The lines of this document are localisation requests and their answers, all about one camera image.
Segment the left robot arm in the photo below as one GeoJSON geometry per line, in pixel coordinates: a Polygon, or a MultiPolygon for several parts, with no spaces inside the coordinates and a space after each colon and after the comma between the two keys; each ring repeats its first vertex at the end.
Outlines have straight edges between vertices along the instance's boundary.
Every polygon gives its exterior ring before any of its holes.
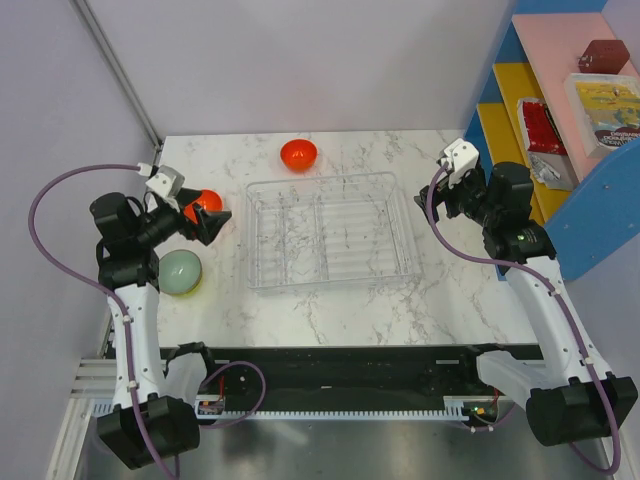
{"type": "Polygon", "coordinates": [[[232,217],[209,205],[209,190],[181,188],[156,207],[134,209],[112,192],[90,206],[101,235],[96,246],[98,282],[108,294],[116,350],[113,410],[97,421],[99,438],[131,470],[198,447],[193,403],[219,382],[219,369],[201,342],[179,345],[167,358],[158,340],[157,246],[174,234],[211,244],[232,217]]]}

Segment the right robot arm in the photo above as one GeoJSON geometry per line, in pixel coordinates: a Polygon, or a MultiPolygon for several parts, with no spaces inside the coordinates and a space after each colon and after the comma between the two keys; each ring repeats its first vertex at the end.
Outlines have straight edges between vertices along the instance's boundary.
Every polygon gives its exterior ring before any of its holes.
{"type": "Polygon", "coordinates": [[[639,392],[634,380],[613,373],[589,338],[572,305],[556,252],[546,231],[530,217],[532,181],[517,163],[501,163],[486,176],[473,161],[457,169],[442,162],[415,202],[430,224],[443,205],[450,218],[462,215],[482,228],[486,257],[466,254],[436,237],[454,255],[494,265],[522,304],[544,360],[529,366],[503,350],[492,350],[458,368],[458,381],[477,394],[492,386],[527,417],[544,446],[575,445],[609,438],[621,443],[621,427],[639,392]]]}

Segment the pale green ceramic bowl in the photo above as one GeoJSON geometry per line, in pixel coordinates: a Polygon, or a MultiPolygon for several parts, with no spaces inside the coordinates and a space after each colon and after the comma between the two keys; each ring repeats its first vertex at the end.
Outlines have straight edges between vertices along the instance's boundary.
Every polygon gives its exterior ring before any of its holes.
{"type": "Polygon", "coordinates": [[[202,263],[189,250],[174,250],[159,261],[159,288],[168,295],[184,295],[194,290],[202,278],[202,263]]]}

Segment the yellow-green bowl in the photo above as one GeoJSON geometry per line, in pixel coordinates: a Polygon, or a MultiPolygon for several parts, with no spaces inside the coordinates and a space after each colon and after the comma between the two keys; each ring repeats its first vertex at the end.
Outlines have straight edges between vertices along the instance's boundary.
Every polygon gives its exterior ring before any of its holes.
{"type": "Polygon", "coordinates": [[[200,288],[200,286],[202,285],[204,280],[204,273],[200,272],[200,275],[197,279],[197,281],[191,286],[191,288],[189,290],[186,290],[184,292],[180,292],[174,295],[175,298],[189,298],[193,295],[196,294],[196,292],[198,291],[198,289],[200,288]]]}

